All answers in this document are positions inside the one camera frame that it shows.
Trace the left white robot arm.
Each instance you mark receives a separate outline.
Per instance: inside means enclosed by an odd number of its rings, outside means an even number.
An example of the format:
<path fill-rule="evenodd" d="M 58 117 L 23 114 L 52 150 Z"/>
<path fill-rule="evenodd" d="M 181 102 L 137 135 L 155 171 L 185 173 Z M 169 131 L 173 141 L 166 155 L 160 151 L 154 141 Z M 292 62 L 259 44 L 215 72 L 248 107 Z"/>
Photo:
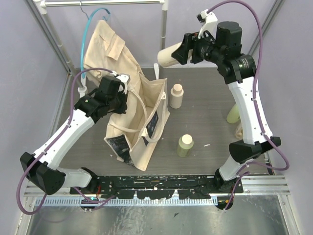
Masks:
<path fill-rule="evenodd" d="M 76 141 L 108 113 L 124 114 L 127 110 L 125 74 L 104 76 L 98 88 L 80 98 L 67 121 L 34 153 L 23 153 L 20 161 L 26 177 L 47 195 L 61 188 L 80 187 L 92 194 L 99 186 L 98 176 L 91 170 L 60 168 L 60 162 Z"/>

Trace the cream canvas tote bag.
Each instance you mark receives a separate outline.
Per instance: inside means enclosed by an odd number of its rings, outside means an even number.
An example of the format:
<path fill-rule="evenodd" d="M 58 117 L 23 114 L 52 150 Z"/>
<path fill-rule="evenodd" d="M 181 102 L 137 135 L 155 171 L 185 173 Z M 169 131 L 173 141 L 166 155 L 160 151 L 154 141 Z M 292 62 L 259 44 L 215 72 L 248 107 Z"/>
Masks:
<path fill-rule="evenodd" d="M 169 115 L 167 79 L 139 73 L 128 84 L 126 113 L 110 116 L 104 141 L 119 161 L 146 171 Z"/>

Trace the beige labelled bottle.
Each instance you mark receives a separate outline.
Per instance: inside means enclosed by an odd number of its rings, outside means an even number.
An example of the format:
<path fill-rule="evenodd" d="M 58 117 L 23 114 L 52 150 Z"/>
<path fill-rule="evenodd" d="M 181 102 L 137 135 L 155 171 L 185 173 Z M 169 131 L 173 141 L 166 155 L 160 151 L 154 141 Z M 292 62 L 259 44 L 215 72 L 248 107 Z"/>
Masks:
<path fill-rule="evenodd" d="M 172 57 L 172 53 L 181 46 L 181 43 L 167 47 L 157 54 L 158 64 L 164 68 L 178 64 L 179 62 Z"/>

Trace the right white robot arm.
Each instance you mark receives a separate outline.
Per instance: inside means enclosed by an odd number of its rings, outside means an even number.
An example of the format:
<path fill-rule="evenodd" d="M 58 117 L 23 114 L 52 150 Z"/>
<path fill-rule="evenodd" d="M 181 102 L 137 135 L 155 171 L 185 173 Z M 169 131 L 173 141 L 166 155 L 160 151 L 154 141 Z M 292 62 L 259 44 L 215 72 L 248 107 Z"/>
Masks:
<path fill-rule="evenodd" d="M 236 181 L 239 169 L 252 162 L 274 145 L 280 146 L 281 139 L 273 136 L 269 129 L 266 139 L 255 112 L 253 95 L 256 65 L 252 56 L 241 52 L 242 28 L 237 22 L 221 22 L 217 25 L 216 36 L 209 31 L 201 37 L 199 32 L 186 33 L 181 45 L 171 56 L 180 64 L 188 60 L 193 64 L 203 60 L 217 65 L 219 74 L 228 85 L 243 127 L 243 138 L 229 145 L 230 156 L 214 175 L 214 187 L 218 192 L 227 192 Z"/>

